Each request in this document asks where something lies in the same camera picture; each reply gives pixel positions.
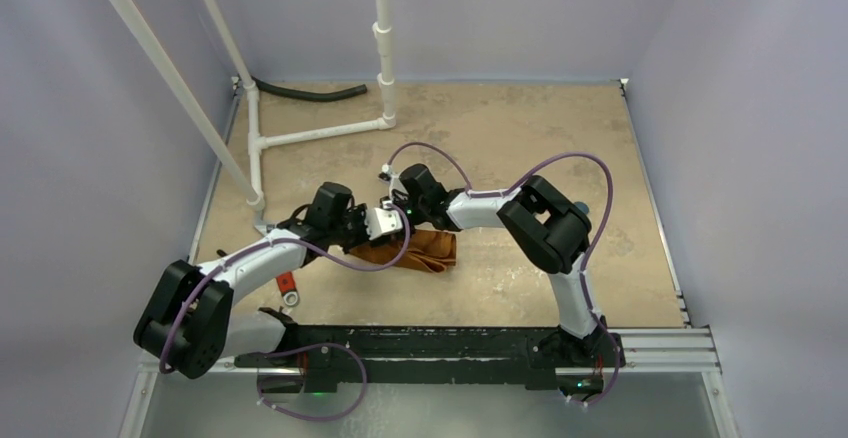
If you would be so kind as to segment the orange cloth napkin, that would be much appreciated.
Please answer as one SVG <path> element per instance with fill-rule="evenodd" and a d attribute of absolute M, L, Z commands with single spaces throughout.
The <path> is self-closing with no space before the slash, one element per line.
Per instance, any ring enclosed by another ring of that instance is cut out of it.
<path fill-rule="evenodd" d="M 363 244 L 348 254 L 375 265 L 385 265 L 394 259 L 403 244 L 403 233 L 381 244 Z M 419 229 L 411 234 L 406 252 L 395 267 L 426 273 L 444 273 L 457 262 L 457 239 L 452 233 Z"/>

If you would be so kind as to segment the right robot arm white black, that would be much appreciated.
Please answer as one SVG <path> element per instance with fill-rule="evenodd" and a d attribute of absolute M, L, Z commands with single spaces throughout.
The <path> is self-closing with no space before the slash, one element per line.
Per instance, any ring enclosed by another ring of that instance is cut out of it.
<path fill-rule="evenodd" d="M 564 357 L 584 365 L 620 346 L 609 333 L 592 296 L 588 276 L 592 224 L 587 214 L 545 178 L 532 175 L 516 189 L 488 192 L 447 190 L 430 169 L 415 164 L 400 173 L 385 166 L 389 196 L 413 225 L 440 231 L 506 230 L 525 257 L 549 278 L 557 305 Z"/>

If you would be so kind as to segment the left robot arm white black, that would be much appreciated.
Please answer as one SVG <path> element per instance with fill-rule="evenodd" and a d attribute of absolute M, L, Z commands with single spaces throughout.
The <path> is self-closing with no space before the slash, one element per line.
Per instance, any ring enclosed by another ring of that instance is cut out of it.
<path fill-rule="evenodd" d="M 347 187 L 326 182 L 311 203 L 268 227 L 258 241 L 215 260 L 169 264 L 133 332 L 134 343 L 157 357 L 165 374 L 195 379 L 221 358 L 260 353 L 272 366 L 297 357 L 287 317 L 274 310 L 242 318 L 233 307 L 279 276 L 299 270 L 338 246 L 344 251 L 375 235 L 376 209 L 355 204 Z"/>

